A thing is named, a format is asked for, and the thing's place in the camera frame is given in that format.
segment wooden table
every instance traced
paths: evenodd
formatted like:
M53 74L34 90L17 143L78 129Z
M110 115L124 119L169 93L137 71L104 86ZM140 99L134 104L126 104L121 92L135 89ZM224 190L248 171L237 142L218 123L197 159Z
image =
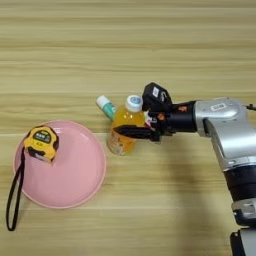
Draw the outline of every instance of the wooden table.
M155 81L176 102L256 103L255 25L254 0L0 0L0 255L230 255L238 227L210 141L179 134L114 156L95 99L121 105ZM107 155L104 185L70 210L23 198L9 233L16 146L52 119L95 132Z

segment wrist strap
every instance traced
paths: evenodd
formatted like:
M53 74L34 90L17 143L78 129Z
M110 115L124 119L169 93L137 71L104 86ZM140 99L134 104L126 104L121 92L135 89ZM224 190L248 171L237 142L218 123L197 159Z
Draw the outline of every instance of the wrist strap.
M7 205L6 205L6 225L7 225L7 229L9 231L15 230L17 220L18 220L18 215L19 215L20 197L21 197L21 191L22 191L22 186L23 186L23 181L24 181L24 170L25 170L25 152L24 151L25 151L25 149L23 148L21 151L21 163L20 163L20 166L19 166L18 170L16 171L14 179L12 181L12 186L10 189L10 193L9 193L9 197L8 197L8 201L7 201ZM19 181L19 186L18 186L18 191L17 191L14 215L13 215L12 225L10 226L10 222L9 222L10 207L11 207L13 194L15 191L15 187L18 183L19 177L20 177L20 181Z

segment yellow tape measure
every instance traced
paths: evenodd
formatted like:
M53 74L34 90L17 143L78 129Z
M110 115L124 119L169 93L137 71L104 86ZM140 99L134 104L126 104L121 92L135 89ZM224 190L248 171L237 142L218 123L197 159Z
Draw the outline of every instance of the yellow tape measure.
M30 156L45 162L52 162L59 147L59 137L48 126L33 128L24 140L24 148Z

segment pink plate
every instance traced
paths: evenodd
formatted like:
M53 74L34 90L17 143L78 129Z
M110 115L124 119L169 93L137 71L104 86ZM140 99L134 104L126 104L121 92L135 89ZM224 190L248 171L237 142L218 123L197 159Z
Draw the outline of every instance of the pink plate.
M105 172L105 154L98 140L87 128L73 122L52 121L60 138L52 164L26 153L23 193L32 201L49 208L69 208L91 198L100 188ZM20 143L14 171L20 165Z

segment plastic bottle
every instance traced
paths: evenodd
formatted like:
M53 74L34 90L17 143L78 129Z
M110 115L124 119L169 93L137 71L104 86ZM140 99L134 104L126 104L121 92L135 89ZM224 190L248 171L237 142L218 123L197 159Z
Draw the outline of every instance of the plastic bottle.
M118 134L114 131L114 128L121 125L143 127L144 123L145 116L142 112L142 98L137 95L129 96L125 106L118 108L116 111L107 141L109 149L117 155L130 153L135 146L136 140Z
M101 95L96 100L96 103L105 113L105 115L113 121L116 112L116 107L111 103L111 101L106 96Z

